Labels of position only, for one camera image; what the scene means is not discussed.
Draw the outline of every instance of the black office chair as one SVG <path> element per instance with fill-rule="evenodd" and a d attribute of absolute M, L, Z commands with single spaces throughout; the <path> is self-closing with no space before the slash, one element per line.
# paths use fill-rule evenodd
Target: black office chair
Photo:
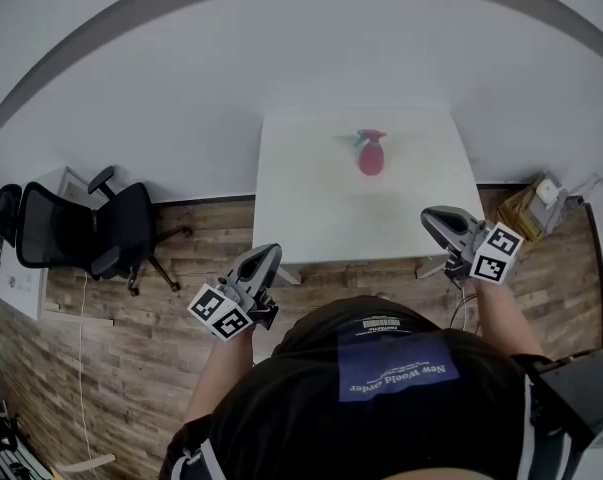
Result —
<path fill-rule="evenodd" d="M 173 292 L 180 290 L 179 283 L 168 277 L 154 257 L 154 248 L 178 233 L 190 236 L 192 230 L 180 226 L 157 235 L 152 203 L 143 183 L 115 194 L 106 183 L 113 175 L 114 169 L 108 167 L 88 187 L 89 194 L 101 190 L 109 199 L 98 210 L 67 201 L 38 183 L 29 183 L 21 197 L 16 226 L 0 229 L 0 236 L 5 233 L 6 240 L 15 241 L 17 258 L 24 267 L 78 267 L 94 279 L 120 275 L 127 278 L 128 291 L 136 296 L 139 268 L 147 259 Z M 15 192 L 14 185 L 2 189 L 0 208 L 6 208 L 2 199 L 14 200 Z M 2 221 L 10 223 L 5 215 Z"/>

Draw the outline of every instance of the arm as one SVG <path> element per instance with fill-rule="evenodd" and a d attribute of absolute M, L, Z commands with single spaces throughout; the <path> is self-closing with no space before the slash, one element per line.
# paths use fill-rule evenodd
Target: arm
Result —
<path fill-rule="evenodd" d="M 506 285 L 474 282 L 483 339 L 508 354 L 543 355 L 530 324 Z"/>
<path fill-rule="evenodd" d="M 252 369 L 252 332 L 246 329 L 230 341 L 217 340 L 185 411 L 184 422 L 216 409 L 237 382 Z"/>

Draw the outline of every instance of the wooden floor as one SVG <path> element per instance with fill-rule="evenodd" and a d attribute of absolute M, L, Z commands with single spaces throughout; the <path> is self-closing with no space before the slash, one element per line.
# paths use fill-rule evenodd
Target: wooden floor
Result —
<path fill-rule="evenodd" d="M 505 196 L 504 191 L 482 191 L 486 212 Z M 137 298 L 127 296 L 123 281 L 88 281 L 85 314 L 115 321 L 113 328 L 83 331 L 83 392 L 92 453 L 117 456 L 115 463 L 99 468 L 102 478 L 157 477 L 212 345 L 185 306 L 203 282 L 214 280 L 251 247 L 253 213 L 253 202 L 160 211 L 161 229 L 187 224 L 194 230 L 191 238 L 175 237 L 157 249 L 166 270 L 181 283 L 180 297 L 152 269 L 142 273 Z M 302 271 L 302 286 L 277 282 L 271 293 L 281 311 L 269 333 L 255 334 L 257 358 L 267 357 L 298 318 L 359 294 L 384 292 L 448 326 L 460 293 L 441 273 L 417 281 L 414 271 L 421 263 L 309 265 Z M 81 271 L 50 271 L 48 299 L 77 314 L 83 284 Z M 547 355 L 601 346 L 599 273 L 585 210 L 574 211 L 551 237 L 524 250 L 509 284 Z M 459 315 L 455 325 L 462 320 Z M 472 305 L 467 328 L 476 328 Z M 35 323 L 0 301 L 0 394 L 11 412 L 19 413 L 33 448 L 49 464 L 87 458 L 78 343 L 78 325 Z"/>

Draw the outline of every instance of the black t-shirt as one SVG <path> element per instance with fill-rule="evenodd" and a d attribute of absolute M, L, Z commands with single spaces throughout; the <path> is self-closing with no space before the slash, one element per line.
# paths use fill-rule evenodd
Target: black t-shirt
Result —
<path fill-rule="evenodd" d="M 186 424 L 161 477 L 210 439 L 228 480 L 382 479 L 450 467 L 514 479 L 524 373 L 466 332 L 376 297 L 300 320 L 214 413 Z"/>

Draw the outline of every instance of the white table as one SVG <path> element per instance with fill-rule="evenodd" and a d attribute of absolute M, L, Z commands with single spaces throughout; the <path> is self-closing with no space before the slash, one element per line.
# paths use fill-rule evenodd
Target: white table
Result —
<path fill-rule="evenodd" d="M 383 171 L 358 168 L 356 132 L 386 132 Z M 424 208 L 483 209 L 447 111 L 375 109 L 279 113 L 261 133 L 253 245 L 277 242 L 283 264 L 441 256 Z"/>
<path fill-rule="evenodd" d="M 68 200 L 98 208 L 105 197 L 87 194 L 88 185 L 67 167 L 62 167 L 34 180 L 50 192 Z M 19 263 L 16 251 L 5 241 L 1 251 L 0 299 L 17 311 L 38 320 L 45 304 L 48 269 L 25 268 Z"/>

